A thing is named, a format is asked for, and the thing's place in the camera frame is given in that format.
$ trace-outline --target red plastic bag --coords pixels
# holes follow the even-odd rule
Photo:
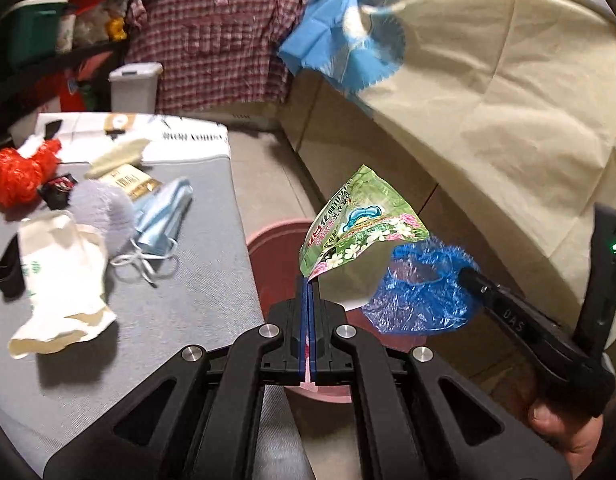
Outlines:
[[[25,95],[34,103],[44,103],[54,96],[58,96],[62,112],[86,111],[86,105],[78,89],[75,73],[71,69],[44,77]]]
[[[23,158],[14,148],[0,150],[0,206],[33,202],[38,197],[36,189],[57,171],[60,149],[60,140],[53,139],[45,141],[30,158]]]

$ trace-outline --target yellow toy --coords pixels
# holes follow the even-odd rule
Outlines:
[[[105,24],[105,30],[108,33],[108,38],[112,41],[123,41],[128,38],[128,34],[123,30],[125,22],[123,18],[112,18]]]

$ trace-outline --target gray table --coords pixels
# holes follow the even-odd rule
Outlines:
[[[63,166],[79,178],[84,164]],[[187,176],[194,199],[179,236],[177,258],[152,288],[131,266],[108,267],[108,304],[118,320],[91,342],[14,361],[9,338],[30,316],[27,299],[0,293],[0,425],[39,474],[54,452],[187,344],[231,344],[262,322],[230,160],[216,157],[148,170],[162,182]],[[0,257],[17,222],[0,213]],[[257,479],[312,479],[281,387],[265,390],[254,468]]]

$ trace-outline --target pink checkered cloth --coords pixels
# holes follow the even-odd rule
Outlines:
[[[284,102],[291,74],[277,51],[308,0],[135,0],[126,63],[157,61],[156,111]]]

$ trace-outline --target blue plastic bag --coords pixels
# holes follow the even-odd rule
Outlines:
[[[393,75],[406,49],[399,0],[310,0],[279,57],[293,74],[321,72],[348,97]]]
[[[361,309],[382,333],[433,335],[456,330],[475,314],[474,299],[457,283],[464,267],[478,266],[462,248],[431,237],[398,246],[388,272]]]

